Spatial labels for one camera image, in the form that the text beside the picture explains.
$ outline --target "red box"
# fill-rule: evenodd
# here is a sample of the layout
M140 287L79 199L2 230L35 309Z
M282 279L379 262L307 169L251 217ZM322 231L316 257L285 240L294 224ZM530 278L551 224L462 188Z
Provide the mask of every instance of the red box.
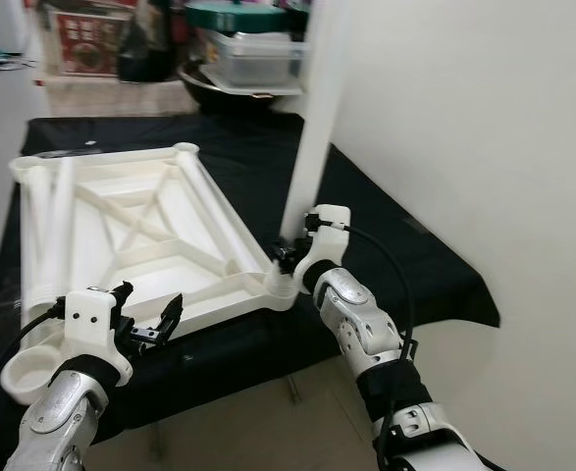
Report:
M52 12L59 74L115 77L125 20L80 13Z

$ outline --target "green lid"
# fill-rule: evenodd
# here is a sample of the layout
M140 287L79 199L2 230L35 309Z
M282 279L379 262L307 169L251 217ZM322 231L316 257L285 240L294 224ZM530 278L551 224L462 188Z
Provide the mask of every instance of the green lid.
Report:
M190 26L230 32L282 31L286 12L281 8L237 1L190 2L186 5Z

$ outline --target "metal bowl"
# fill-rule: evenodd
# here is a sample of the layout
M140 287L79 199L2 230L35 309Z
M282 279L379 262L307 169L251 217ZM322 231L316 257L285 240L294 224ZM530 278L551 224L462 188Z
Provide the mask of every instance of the metal bowl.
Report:
M198 69L201 61L180 65L177 75L191 97L200 105L202 113L259 114L268 113L276 96L267 93L230 95L225 93Z

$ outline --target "white cylindrical pole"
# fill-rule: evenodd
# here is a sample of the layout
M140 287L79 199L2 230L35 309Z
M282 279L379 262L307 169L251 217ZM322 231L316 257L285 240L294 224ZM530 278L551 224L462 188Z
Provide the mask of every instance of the white cylindrical pole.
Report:
M323 0L314 6L323 9L317 12L323 15L311 57L305 127L281 223L281 237L287 241L300 236L303 214L316 204L340 104L349 37L349 7L350 0Z

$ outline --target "black tablecloth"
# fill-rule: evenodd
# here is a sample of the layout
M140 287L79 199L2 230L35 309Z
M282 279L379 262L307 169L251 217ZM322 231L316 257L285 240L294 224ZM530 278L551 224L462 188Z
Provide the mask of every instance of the black tablecloth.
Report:
M200 146L199 158L242 220L271 254L279 233L302 120L190 115L169 118L38 119L28 124L22 153L97 148L102 152ZM397 255L417 298L418 324L461 319L498 327L480 275L364 176L335 148L319 202L348 206L352 224ZM373 247L350 242L344 266L377 297L400 328L402 290ZM20 290L19 192L13 196L0 253L0 349L19 331L12 300ZM279 378L338 354L307 296L287 312L255 311L151 349L137 360L129 385L115 392L98 437L135 428L229 393ZM0 390L0 469L17 442L23 409Z

